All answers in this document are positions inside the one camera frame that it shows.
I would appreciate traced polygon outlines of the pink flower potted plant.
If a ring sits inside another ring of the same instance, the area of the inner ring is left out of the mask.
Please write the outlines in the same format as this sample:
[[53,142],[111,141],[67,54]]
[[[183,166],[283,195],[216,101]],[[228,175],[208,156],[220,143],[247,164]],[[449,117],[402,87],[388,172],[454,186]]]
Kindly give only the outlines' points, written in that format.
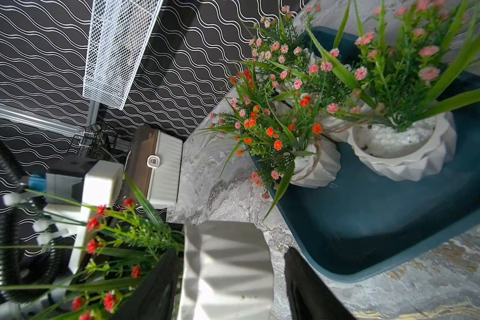
[[360,111],[361,101],[353,96],[346,85],[334,74],[334,66],[321,57],[312,41],[316,38],[330,56],[344,63],[349,69],[354,65],[359,50],[354,37],[345,33],[345,26],[338,30],[314,26],[313,20],[320,12],[320,5],[306,7],[301,20],[302,31],[294,22],[295,15],[288,5],[282,6],[276,19],[262,17],[255,27],[257,37],[249,42],[252,54],[251,67],[256,67],[262,79],[269,79],[279,95],[289,99],[293,93],[302,94],[302,105],[308,106],[322,94],[319,128],[336,142],[346,142],[351,124],[339,118],[339,113],[327,111],[329,104],[345,110]]

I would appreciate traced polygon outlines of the red flower potted plant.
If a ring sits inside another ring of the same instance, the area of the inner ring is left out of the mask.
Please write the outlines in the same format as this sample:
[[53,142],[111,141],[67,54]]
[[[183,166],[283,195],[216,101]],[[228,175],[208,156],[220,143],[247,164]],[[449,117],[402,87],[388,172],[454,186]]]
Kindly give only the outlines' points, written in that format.
[[[156,210],[134,183],[130,189],[134,198],[127,199],[119,211],[103,205],[92,207],[97,217],[85,225],[91,232],[90,242],[98,239],[108,247],[117,247],[139,238],[139,230],[130,226],[128,220],[135,215],[147,217],[149,209]],[[274,277],[269,248],[260,229],[252,223],[208,221],[178,231],[183,234],[185,257],[175,300],[177,316],[171,319],[269,318]],[[100,264],[112,268],[113,257],[108,257]],[[90,260],[82,271],[84,279],[102,278],[101,272],[89,270],[100,264]],[[132,295],[127,289],[120,290],[121,305]],[[27,317],[70,319],[40,317],[40,312],[30,311]]]

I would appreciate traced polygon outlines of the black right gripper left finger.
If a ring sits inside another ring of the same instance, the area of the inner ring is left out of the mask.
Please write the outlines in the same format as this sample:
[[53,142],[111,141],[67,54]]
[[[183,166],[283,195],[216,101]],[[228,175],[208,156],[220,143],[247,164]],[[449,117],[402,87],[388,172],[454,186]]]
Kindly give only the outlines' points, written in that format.
[[181,259],[167,251],[113,319],[171,319],[181,273]]

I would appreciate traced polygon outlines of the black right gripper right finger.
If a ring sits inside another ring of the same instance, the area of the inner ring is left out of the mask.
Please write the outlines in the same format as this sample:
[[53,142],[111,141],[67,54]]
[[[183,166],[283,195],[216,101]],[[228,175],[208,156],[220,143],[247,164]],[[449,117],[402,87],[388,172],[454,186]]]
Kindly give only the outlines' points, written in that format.
[[287,297],[293,319],[354,319],[294,247],[284,255]]

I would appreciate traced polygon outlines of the white pot green plant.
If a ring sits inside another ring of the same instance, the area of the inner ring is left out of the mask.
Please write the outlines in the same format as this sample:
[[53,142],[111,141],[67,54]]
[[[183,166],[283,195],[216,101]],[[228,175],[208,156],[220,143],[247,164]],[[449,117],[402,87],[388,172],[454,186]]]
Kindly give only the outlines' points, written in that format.
[[478,13],[478,5],[469,1],[449,10],[442,1],[417,1],[397,13],[401,26],[394,45],[388,45],[385,8],[380,7],[377,29],[360,32],[355,41],[360,63],[354,71],[313,38],[336,77],[371,109],[351,113],[332,106],[329,114],[403,133],[418,121],[480,102],[480,89],[439,99],[467,67],[480,60]]

